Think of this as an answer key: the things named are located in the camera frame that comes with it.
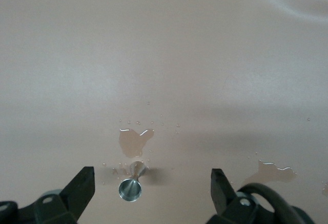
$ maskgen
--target black hose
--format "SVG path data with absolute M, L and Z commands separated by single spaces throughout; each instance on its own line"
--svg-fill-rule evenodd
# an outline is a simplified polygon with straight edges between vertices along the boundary
M 239 192 L 248 194 L 256 193 L 264 197 L 274 208 L 276 217 L 283 224 L 305 224 L 304 220 L 298 215 L 292 206 L 290 206 L 278 193 L 263 184 L 250 183 L 240 188 Z

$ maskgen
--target metal jigger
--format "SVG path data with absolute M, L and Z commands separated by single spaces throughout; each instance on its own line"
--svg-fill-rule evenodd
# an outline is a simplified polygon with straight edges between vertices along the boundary
M 130 165 L 131 177 L 122 181 L 118 192 L 122 199 L 129 202 L 136 201 L 141 195 L 139 177 L 146 171 L 146 166 L 141 161 L 135 161 Z

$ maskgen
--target black mechanical part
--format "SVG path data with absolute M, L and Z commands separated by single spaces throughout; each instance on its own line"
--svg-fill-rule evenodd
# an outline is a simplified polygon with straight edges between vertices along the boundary
M 275 212 L 263 208 L 252 193 L 263 196 Z M 303 210 L 265 185 L 248 184 L 235 193 L 221 169 L 212 169 L 211 197 L 217 215 L 207 224 L 314 224 Z
M 59 195 L 42 196 L 22 209 L 0 202 L 0 224 L 76 224 L 94 192 L 94 168 L 84 167 Z

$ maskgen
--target beige surface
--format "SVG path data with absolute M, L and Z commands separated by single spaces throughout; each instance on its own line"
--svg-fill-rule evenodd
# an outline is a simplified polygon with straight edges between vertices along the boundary
M 1 200 L 23 207 L 94 166 L 80 224 L 205 223 L 214 167 L 326 223 L 327 11 L 328 0 L 0 0 Z M 141 157 L 125 156 L 120 129 L 154 130 Z M 136 159 L 157 178 L 128 203 L 117 189 Z M 259 159 L 276 166 L 260 175 Z

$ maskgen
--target liquid spill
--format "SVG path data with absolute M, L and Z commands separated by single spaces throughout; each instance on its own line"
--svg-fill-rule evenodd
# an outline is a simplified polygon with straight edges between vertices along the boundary
M 120 129 L 118 140 L 124 155 L 133 158 L 142 156 L 142 149 L 153 136 L 154 130 L 152 129 L 147 129 L 141 134 L 132 129 Z
M 258 172 L 245 179 L 242 185 L 252 182 L 263 184 L 271 181 L 290 182 L 296 178 L 296 176 L 297 174 L 290 167 L 281 169 L 272 162 L 262 162 L 259 160 Z
M 324 188 L 322 189 L 322 194 L 326 197 L 328 197 L 328 182 L 326 183 L 326 185 L 324 186 Z

